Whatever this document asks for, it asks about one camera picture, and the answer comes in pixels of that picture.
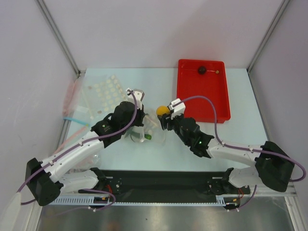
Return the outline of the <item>clear dotted zip bag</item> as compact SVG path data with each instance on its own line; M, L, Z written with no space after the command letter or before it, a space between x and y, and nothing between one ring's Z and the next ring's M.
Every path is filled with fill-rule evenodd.
M156 142L164 143L166 140L166 134L162 130L159 119L157 118L156 112L154 109L145 109L145 117L143 120L143 127L133 127L130 128L124 135L124 139L131 140L134 143L143 143L143 142ZM152 139L146 140L144 138L145 134L150 134Z

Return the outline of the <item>green chili pepper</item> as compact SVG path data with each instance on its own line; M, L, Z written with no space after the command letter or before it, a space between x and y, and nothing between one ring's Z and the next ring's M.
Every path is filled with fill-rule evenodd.
M150 141L152 139L152 136L150 134L145 134L144 138Z

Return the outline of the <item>yellow lemon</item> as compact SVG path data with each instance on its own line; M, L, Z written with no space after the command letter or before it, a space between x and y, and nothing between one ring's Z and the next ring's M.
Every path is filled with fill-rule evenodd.
M159 106L157 109L156 109L156 115L157 116L163 116L165 114L169 114L170 113L170 110L167 106Z

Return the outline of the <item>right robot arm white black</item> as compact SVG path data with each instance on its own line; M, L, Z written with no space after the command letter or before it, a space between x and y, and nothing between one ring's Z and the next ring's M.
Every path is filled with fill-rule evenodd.
M295 165L277 144L266 141L263 145L241 146L236 149L233 145L203 133L193 118L164 114L158 116L158 119L162 129L174 131L194 155L227 159L247 166L226 170L226 177L222 181L225 192L233 193L238 188L252 184L263 184L281 193L286 191Z

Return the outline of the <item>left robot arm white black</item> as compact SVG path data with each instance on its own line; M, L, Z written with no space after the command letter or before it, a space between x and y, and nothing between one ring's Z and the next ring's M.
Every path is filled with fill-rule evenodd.
M144 109L140 101L121 102L113 113L97 122L77 144L43 161L33 158L26 166L25 182L40 206L60 195L60 177L73 165L120 140L126 131L143 126Z

